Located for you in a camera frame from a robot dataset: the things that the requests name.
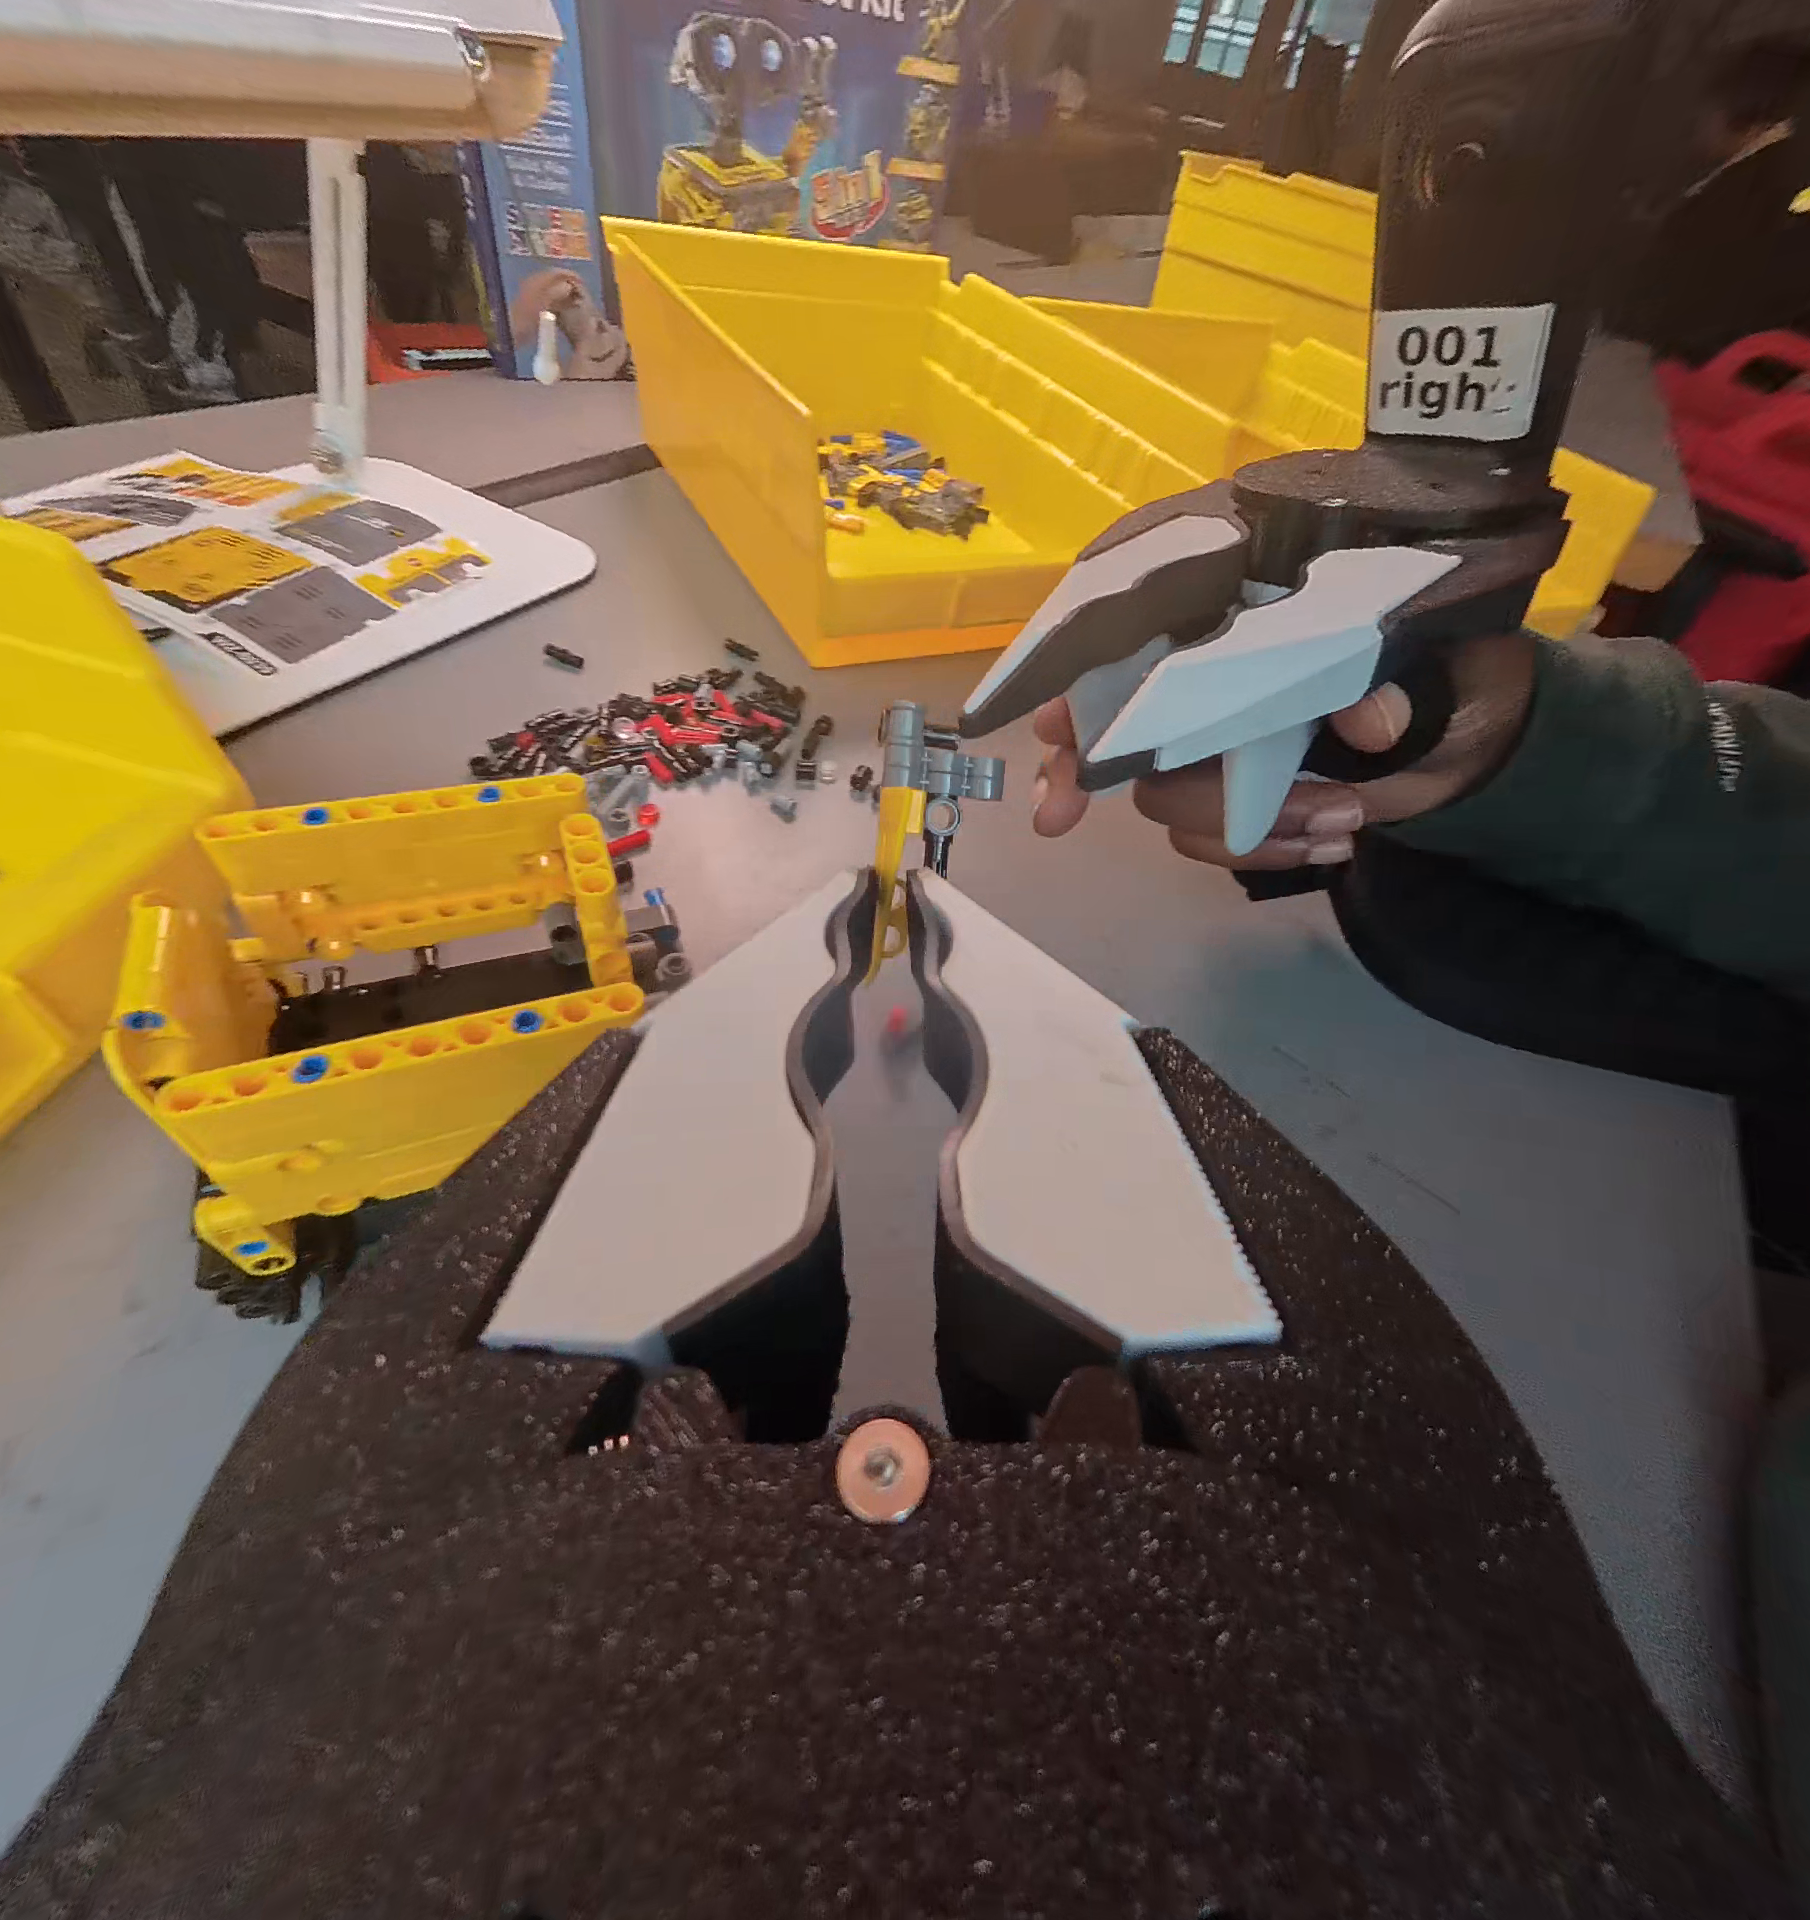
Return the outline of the yellow black lego model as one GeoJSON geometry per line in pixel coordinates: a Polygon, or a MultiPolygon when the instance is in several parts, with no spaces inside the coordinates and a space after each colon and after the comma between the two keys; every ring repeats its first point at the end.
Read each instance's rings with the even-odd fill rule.
{"type": "Polygon", "coordinates": [[[376,1215],[441,1185],[683,980],[625,905],[647,828],[567,767],[204,817],[221,893],[128,908],[100,1057],[194,1168],[194,1281],[292,1323],[376,1215]]]}

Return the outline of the small yellow lego subassembly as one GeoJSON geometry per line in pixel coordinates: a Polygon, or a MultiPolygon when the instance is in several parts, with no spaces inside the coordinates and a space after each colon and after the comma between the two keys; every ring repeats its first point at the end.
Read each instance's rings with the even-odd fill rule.
{"type": "Polygon", "coordinates": [[[904,951],[910,937],[905,850],[920,844],[933,874],[947,874],[947,844],[963,826],[966,801],[999,801],[1006,764],[960,749],[954,728],[927,717],[911,701],[892,701],[878,717],[875,743],[875,905],[869,917],[868,978],[904,951]]]}

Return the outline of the printed instruction sheet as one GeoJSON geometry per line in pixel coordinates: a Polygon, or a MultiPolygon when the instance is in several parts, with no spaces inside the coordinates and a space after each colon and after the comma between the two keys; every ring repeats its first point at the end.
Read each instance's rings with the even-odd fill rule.
{"type": "Polygon", "coordinates": [[[6,518],[70,539],[145,640],[200,640],[257,677],[494,564],[438,512],[180,451],[19,494],[6,518]]]}

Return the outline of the yellow bin with small parts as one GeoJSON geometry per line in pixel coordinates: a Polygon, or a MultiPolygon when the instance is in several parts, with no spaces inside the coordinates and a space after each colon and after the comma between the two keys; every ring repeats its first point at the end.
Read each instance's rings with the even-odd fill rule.
{"type": "Polygon", "coordinates": [[[1272,322],[631,217],[604,243],[647,445],[808,665],[1000,647],[1133,506],[1361,434],[1361,360],[1272,322]],[[819,445],[878,428],[978,486],[986,522],[835,525],[819,445]]]}

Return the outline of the white book stand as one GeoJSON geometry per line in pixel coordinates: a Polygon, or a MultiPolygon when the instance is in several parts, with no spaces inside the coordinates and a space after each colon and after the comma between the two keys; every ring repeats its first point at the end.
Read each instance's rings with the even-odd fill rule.
{"type": "Polygon", "coordinates": [[[274,677],[257,677],[200,640],[151,644],[200,722],[221,740],[246,734],[346,685],[382,677],[415,655],[580,591],[599,571],[599,555],[583,539],[419,468],[367,455],[364,148],[341,139],[309,139],[307,184],[316,316],[312,458],[274,468],[274,474],[438,512],[462,536],[492,552],[494,564],[480,577],[415,600],[364,634],[274,677]]]}

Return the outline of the empty yellow storage bin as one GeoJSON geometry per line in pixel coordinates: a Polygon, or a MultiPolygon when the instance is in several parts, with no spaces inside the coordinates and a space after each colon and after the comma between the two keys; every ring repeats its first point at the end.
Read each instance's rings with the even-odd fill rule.
{"type": "MultiPolygon", "coordinates": [[[[1366,422],[1370,231],[1370,191],[1182,151],[1150,307],[1269,322],[1272,343],[1299,366],[1296,385],[1348,415],[1339,428],[1305,427],[1282,403],[1282,431],[1305,446],[1357,445],[1366,422]]],[[[1601,604],[1655,489],[1569,446],[1554,454],[1551,482],[1569,497],[1569,536],[1531,594],[1525,623],[1564,638],[1601,604]]]]}

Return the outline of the blue robot kit box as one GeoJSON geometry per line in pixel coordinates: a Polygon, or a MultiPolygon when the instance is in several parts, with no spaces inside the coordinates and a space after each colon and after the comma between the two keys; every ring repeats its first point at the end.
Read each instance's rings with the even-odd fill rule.
{"type": "Polygon", "coordinates": [[[607,220],[920,252],[966,90],[968,3],[558,3],[529,130],[458,148],[488,354],[613,379],[607,220]]]}

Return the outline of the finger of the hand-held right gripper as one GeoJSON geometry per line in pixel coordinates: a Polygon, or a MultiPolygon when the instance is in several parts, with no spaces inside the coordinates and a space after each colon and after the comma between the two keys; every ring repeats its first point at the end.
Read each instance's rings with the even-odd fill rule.
{"type": "Polygon", "coordinates": [[[1160,634],[1078,677],[1078,783],[1223,759],[1223,838],[1252,853],[1299,779],[1323,716],[1357,702],[1378,671],[1382,621],[1443,582],[1457,555],[1412,544],[1334,549],[1302,585],[1232,612],[1208,638],[1160,634]]]}
{"type": "Polygon", "coordinates": [[[960,710],[986,735],[1148,644],[1211,634],[1245,585],[1249,525],[1229,494],[1167,494],[1111,522],[1068,567],[960,710]]]}

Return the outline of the heap of lego parts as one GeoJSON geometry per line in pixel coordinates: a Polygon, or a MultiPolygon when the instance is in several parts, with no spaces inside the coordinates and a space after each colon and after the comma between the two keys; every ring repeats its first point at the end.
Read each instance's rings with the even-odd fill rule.
{"type": "Polygon", "coordinates": [[[844,536],[860,536],[872,515],[956,539],[990,522],[983,486],[951,474],[942,454],[910,431],[822,434],[813,455],[822,525],[844,536]]]}

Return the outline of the pile of small lego pins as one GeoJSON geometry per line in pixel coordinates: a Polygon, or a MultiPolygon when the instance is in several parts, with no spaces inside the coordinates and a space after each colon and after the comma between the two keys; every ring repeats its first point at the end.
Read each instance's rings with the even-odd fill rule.
{"type": "Polygon", "coordinates": [[[762,668],[744,640],[720,658],[672,671],[580,705],[549,705],[494,734],[467,756],[480,783],[576,776],[613,859],[653,846],[662,801],[734,783],[796,822],[802,799],[841,792],[875,811],[872,756],[853,756],[836,717],[813,695],[762,668]]]}

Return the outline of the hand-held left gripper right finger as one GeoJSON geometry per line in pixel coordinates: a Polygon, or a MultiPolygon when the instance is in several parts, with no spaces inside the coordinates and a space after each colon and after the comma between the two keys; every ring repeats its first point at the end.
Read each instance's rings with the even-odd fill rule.
{"type": "Polygon", "coordinates": [[[1082,1369],[1266,1349],[1282,1315],[1136,1019],[954,881],[920,875],[920,1056],[939,1147],[947,1428],[1035,1428],[1082,1369]]]}

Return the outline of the large yellow storage bin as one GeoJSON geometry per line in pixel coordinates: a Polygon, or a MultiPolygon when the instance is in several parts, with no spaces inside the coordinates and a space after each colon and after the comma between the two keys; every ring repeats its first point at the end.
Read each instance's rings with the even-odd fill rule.
{"type": "Polygon", "coordinates": [[[94,567],[0,518],[0,1141],[94,1056],[130,899],[221,899],[194,835],[246,801],[94,567]]]}

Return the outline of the person's right hand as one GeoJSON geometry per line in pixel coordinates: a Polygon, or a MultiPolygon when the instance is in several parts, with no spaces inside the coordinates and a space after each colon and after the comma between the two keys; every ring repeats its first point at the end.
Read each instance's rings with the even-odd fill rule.
{"type": "MultiPolygon", "coordinates": [[[[1166,828],[1167,846],[1191,861],[1220,871],[1317,871],[1345,865],[1361,828],[1411,822],[1464,799],[1488,782],[1513,750],[1531,688],[1531,631],[1473,638],[1451,655],[1455,710],[1445,734],[1415,764],[1394,776],[1334,783],[1293,782],[1276,811],[1272,831],[1249,853],[1229,853],[1223,838],[1223,771],[1215,764],[1191,764],[1167,776],[1133,782],[1133,807],[1166,828]]],[[[1411,728],[1406,691],[1387,683],[1354,705],[1328,716],[1328,734],[1349,750],[1379,756],[1411,728]]],[[[1068,701],[1048,701],[1035,713],[1039,746],[1032,822],[1039,838],[1062,838],[1084,819],[1091,796],[1078,790],[1078,743],[1068,701]]]]}

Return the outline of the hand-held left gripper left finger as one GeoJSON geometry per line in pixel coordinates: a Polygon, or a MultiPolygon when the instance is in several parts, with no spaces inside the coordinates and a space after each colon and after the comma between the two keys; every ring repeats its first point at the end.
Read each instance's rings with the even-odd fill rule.
{"type": "Polygon", "coordinates": [[[848,1327],[825,1098],[875,875],[845,871],[637,1026],[492,1308],[488,1349],[701,1372],[744,1437],[819,1437],[848,1327]]]}

